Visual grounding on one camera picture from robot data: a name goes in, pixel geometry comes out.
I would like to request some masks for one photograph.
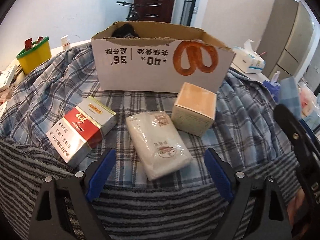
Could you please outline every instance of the yellow container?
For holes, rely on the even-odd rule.
[[[23,49],[18,55],[17,60],[20,62],[21,68],[25,74],[29,74],[40,64],[51,58],[49,46],[49,37],[45,37],[33,48],[25,51]]]

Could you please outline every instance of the pretzel graphic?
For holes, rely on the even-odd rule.
[[[203,64],[202,52],[200,48],[205,49],[210,55],[212,61],[210,66],[206,66]],[[184,49],[186,49],[188,60],[190,63],[190,68],[188,69],[181,67],[181,55]],[[175,70],[183,76],[189,76],[193,74],[196,71],[196,68],[198,68],[201,72],[211,73],[217,67],[218,62],[218,53],[215,47],[208,46],[196,41],[182,41],[173,54],[173,66]]]

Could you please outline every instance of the metal screw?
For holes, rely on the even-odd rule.
[[[274,178],[273,176],[268,176],[268,180],[269,180],[270,182],[274,182],[274,181],[275,181],[275,178]]]
[[[242,171],[238,171],[237,173],[236,173],[236,176],[238,177],[238,178],[244,178],[244,173],[242,172]]]
[[[52,180],[52,177],[51,176],[48,176],[45,178],[45,182],[50,182]]]
[[[83,174],[84,174],[83,171],[77,171],[76,172],[76,177],[77,178],[81,178],[83,176]]]

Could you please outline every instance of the green rim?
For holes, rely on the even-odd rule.
[[[36,46],[34,46],[33,48],[25,51],[25,49],[23,49],[18,55],[17,55],[17,59],[22,58],[28,54],[30,54],[31,52],[35,51],[36,49],[38,49],[40,46],[42,46],[43,44],[45,44],[47,41],[49,40],[49,37],[44,37],[42,41],[40,41]]]

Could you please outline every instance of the plastic bag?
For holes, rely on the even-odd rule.
[[[301,102],[302,117],[306,117],[313,111],[320,117],[320,107],[317,102],[317,97],[310,90],[307,84],[303,81],[298,83],[299,97]]]
[[[187,166],[192,156],[165,112],[150,111],[126,118],[133,145],[149,180]]]

